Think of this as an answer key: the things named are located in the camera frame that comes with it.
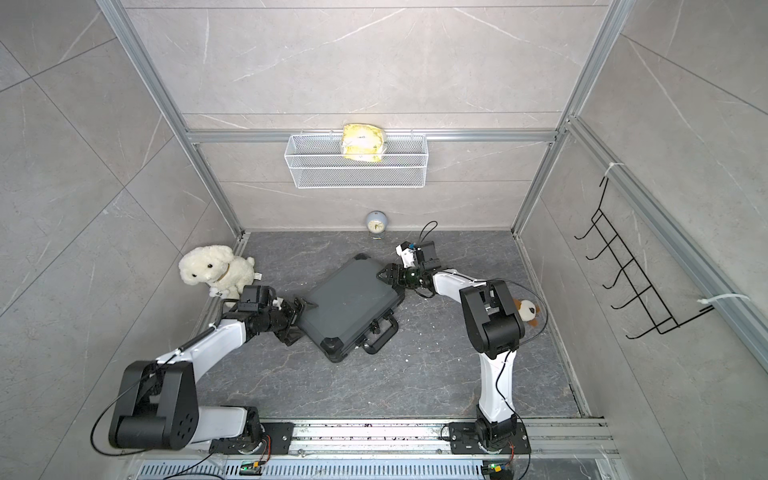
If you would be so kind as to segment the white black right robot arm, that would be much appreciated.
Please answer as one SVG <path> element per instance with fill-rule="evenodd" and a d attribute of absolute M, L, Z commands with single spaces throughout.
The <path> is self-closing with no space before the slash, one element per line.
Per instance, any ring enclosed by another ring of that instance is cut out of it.
<path fill-rule="evenodd" d="M 400 261 L 380 270 L 380 281 L 424 298 L 439 295 L 461 305 L 468 339 L 480 359 L 476 438 L 487 452 L 508 447 L 523 431 L 513 403 L 514 361 L 526 325 L 537 323 L 538 307 L 515 299 L 502 279 L 477 279 L 444 268 L 432 241 L 404 242 L 396 247 L 396 253 Z"/>

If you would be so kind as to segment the grey aluminium poker case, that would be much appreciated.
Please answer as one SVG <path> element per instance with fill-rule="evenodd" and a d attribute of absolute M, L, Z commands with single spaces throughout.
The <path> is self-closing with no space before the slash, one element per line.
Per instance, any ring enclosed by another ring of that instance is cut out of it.
<path fill-rule="evenodd" d="M 397 333 L 394 309 L 405 290 L 377 277 L 384 268 L 358 254 L 304 297 L 306 309 L 297 326 L 329 361 L 339 363 L 357 347 L 375 355 Z"/>

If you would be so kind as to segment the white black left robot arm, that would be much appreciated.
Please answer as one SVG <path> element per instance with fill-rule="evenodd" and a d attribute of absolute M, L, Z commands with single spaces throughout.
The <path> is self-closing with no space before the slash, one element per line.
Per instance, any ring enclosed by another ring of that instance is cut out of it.
<path fill-rule="evenodd" d="M 196 383 L 262 333 L 292 345 L 303 335 L 299 320 L 316 305 L 301 297 L 284 299 L 263 285 L 247 286 L 224 304 L 219 319 L 192 340 L 125 369 L 108 431 L 108 442 L 119 454 L 185 448 L 249 454 L 266 445 L 256 408 L 202 406 Z"/>

